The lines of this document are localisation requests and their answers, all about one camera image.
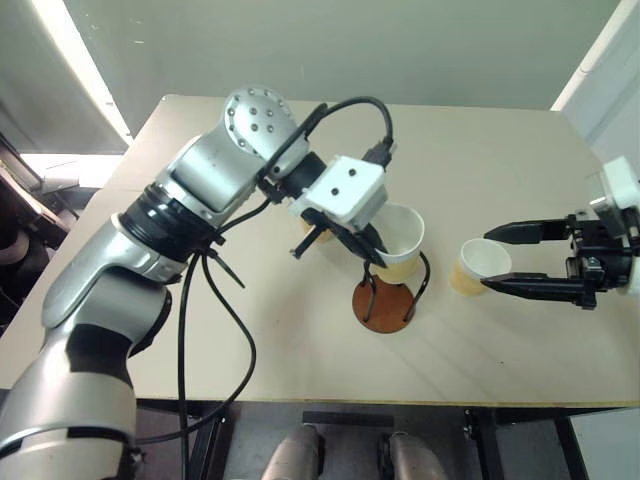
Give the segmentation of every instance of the black metal bracket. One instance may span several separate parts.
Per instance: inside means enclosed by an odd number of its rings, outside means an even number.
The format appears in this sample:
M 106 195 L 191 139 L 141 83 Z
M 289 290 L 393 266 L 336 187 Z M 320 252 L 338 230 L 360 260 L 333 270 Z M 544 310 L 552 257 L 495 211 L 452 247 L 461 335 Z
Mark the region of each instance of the black metal bracket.
M 425 270 L 424 277 L 422 278 L 422 282 L 420 283 L 420 287 L 418 288 L 418 291 L 413 297 L 413 301 L 411 302 L 411 305 L 407 309 L 407 313 L 405 313 L 404 315 L 404 318 L 403 318 L 404 322 L 408 322 L 409 320 L 411 320 L 411 317 L 413 317 L 413 314 L 416 311 L 416 306 L 418 305 L 418 301 L 420 300 L 420 297 L 422 297 L 422 294 L 424 293 L 424 291 L 427 289 L 427 285 L 429 284 L 429 280 L 431 278 L 431 265 L 429 264 L 429 260 L 427 259 L 426 255 L 422 251 L 420 252 L 420 259 L 422 260 L 422 263 L 424 265 L 424 270 Z M 363 264 L 363 267 L 364 267 L 364 275 L 359 285 L 361 287 L 364 287 L 365 283 L 368 283 L 369 286 L 371 287 L 371 297 L 369 297 L 369 306 L 367 307 L 367 313 L 363 319 L 363 321 L 367 323 L 371 318 L 371 313 L 373 312 L 373 307 L 376 303 L 376 296 L 378 292 L 376 288 L 376 282 L 373 278 L 373 275 L 371 275 L 371 271 L 370 271 L 371 262 L 365 261 Z

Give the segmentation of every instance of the white wall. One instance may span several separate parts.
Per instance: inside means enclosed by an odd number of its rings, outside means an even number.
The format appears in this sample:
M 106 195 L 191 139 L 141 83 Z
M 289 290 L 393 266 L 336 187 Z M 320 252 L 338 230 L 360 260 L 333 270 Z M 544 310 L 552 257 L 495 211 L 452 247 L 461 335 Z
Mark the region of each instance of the white wall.
M 622 0 L 552 107 L 607 162 L 626 156 L 640 175 L 640 6 Z

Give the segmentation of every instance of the black cable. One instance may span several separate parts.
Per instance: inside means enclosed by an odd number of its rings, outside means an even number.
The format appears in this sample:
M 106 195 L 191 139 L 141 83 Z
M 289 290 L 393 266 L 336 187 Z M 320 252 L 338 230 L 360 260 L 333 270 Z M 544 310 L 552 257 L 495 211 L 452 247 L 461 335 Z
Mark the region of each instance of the black cable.
M 231 405 L 235 401 L 235 399 L 238 398 L 240 393 L 242 393 L 242 390 L 244 390 L 244 388 L 249 383 L 249 380 L 253 375 L 253 371 L 255 370 L 256 344 L 253 341 L 253 337 L 251 336 L 251 333 L 249 332 L 247 327 L 244 325 L 244 323 L 242 323 L 242 320 L 240 319 L 240 317 L 236 314 L 236 312 L 233 310 L 231 305 L 229 305 L 229 303 L 224 298 L 222 293 L 220 293 L 220 290 L 218 290 L 218 287 L 216 286 L 216 284 L 213 281 L 213 278 L 211 277 L 211 272 L 209 271 L 209 264 L 207 263 L 207 258 L 202 257 L 201 262 L 202 262 L 202 269 L 203 269 L 205 278 L 207 279 L 207 283 L 209 284 L 209 287 L 213 291 L 214 295 L 218 298 L 220 303 L 222 303 L 222 305 L 225 307 L 227 312 L 229 312 L 229 315 L 231 315 L 231 317 L 234 319 L 234 321 L 236 322 L 236 324 L 244 334 L 245 338 L 247 339 L 247 342 L 249 343 L 249 348 L 251 350 L 251 360 L 249 363 L 249 368 L 247 369 L 247 372 L 245 373 L 244 378 L 242 379 L 242 382 L 240 382 L 240 384 L 236 387 L 236 389 L 229 396 L 229 398 L 227 398 L 224 402 L 218 405 L 212 412 L 208 413 L 197 422 L 188 426 L 186 429 L 180 429 L 175 432 L 166 433 L 164 435 L 158 435 L 154 437 L 140 438 L 136 440 L 136 443 L 138 445 L 149 445 L 152 443 L 160 443 L 160 442 L 166 442 L 169 440 L 175 440 L 176 438 L 180 438 L 185 433 L 194 432 L 198 430 L 200 427 L 206 425 L 211 420 L 213 420 L 214 418 L 218 417 L 221 413 L 223 413 L 229 407 L 229 405 Z
M 230 222 L 225 223 L 222 227 L 220 227 L 220 230 L 218 230 L 218 234 L 222 235 L 223 233 L 227 232 L 228 230 L 231 230 L 236 225 L 241 224 L 245 220 L 249 220 L 250 218 L 255 217 L 260 212 L 264 211 L 264 209 L 267 208 L 270 203 L 271 203 L 271 200 L 269 200 L 267 198 L 264 202 L 262 202 L 260 205 L 258 205 L 258 207 L 254 208 L 250 212 L 247 212 L 244 215 L 240 215 L 238 218 L 236 218 L 234 220 L 231 220 Z
M 358 104 L 373 105 L 380 111 L 380 113 L 382 114 L 382 118 L 384 119 L 384 125 L 386 129 L 386 136 L 383 142 L 385 143 L 385 145 L 387 145 L 388 148 L 391 148 L 391 145 L 393 144 L 393 120 L 391 119 L 391 114 L 389 113 L 389 109 L 384 104 L 384 102 L 382 102 L 382 100 L 379 100 L 375 97 L 367 97 L 367 96 L 349 98 L 342 102 L 336 103 L 332 107 L 329 107 L 324 112 L 324 115 L 322 116 L 322 118 L 326 118 L 332 113 L 342 110 L 343 108 L 350 107 L 352 105 L 358 105 Z M 315 129 L 316 126 L 317 124 L 314 125 L 313 128 L 307 132 L 307 135 L 309 135 L 313 131 L 313 129 Z
M 193 272 L 198 265 L 199 253 L 195 253 L 187 273 L 184 277 L 182 292 L 180 294 L 180 311 L 178 313 L 178 417 L 180 418 L 180 441 L 182 446 L 182 478 L 189 479 L 189 433 L 187 432 L 187 394 L 185 386 L 185 330 L 187 323 L 187 301 L 189 299 L 189 289 L 191 288 L 191 279 Z

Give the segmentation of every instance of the white paper cup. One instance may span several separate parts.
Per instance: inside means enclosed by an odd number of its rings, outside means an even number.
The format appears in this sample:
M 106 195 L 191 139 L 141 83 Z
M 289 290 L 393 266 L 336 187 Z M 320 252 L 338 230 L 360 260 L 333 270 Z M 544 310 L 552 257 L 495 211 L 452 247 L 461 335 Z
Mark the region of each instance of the white paper cup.
M 371 266 L 371 273 L 386 283 L 404 283 L 418 268 L 424 221 L 413 208 L 387 202 L 371 220 L 387 252 L 376 250 L 387 265 Z
M 463 295 L 478 295 L 487 290 L 481 279 L 510 270 L 511 257 L 502 245 L 487 238 L 473 238 L 462 245 L 449 280 Z

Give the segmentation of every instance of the table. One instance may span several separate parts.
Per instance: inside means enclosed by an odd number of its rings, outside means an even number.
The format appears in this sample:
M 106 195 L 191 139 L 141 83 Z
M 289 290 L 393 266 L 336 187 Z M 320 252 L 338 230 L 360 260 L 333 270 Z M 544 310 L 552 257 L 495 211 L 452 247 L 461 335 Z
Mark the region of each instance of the table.
M 0 388 L 10 388 L 43 337 L 47 287 L 90 235 L 133 201 L 180 147 L 209 128 L 223 99 L 167 96 L 122 164 L 91 200 L 12 325 L 0 339 Z M 298 120 L 315 102 L 291 102 Z M 337 241 L 288 253 L 303 236 L 284 206 L 271 206 L 229 232 L 221 249 L 247 289 L 216 269 L 258 348 L 243 400 L 487 406 L 599 406 L 640 403 L 637 299 L 598 296 L 595 311 L 488 292 L 463 297 L 448 284 L 460 245 L 510 221 L 557 218 L 586 204 L 584 177 L 599 169 L 560 113 L 392 105 L 398 144 L 390 199 L 424 217 L 432 277 L 404 330 L 379 335 L 351 311 L 361 262 Z M 327 119 L 311 137 L 325 160 L 360 156 L 382 136 L 374 110 Z M 245 209 L 262 199 L 254 195 Z M 564 275 L 568 242 L 508 246 L 518 271 Z M 419 278 L 410 286 L 417 288 Z M 174 298 L 179 287 L 172 286 Z M 176 397 L 177 307 L 151 348 L 129 361 L 139 397 Z M 248 364 L 244 338 L 194 278 L 187 324 L 189 398 L 225 398 Z

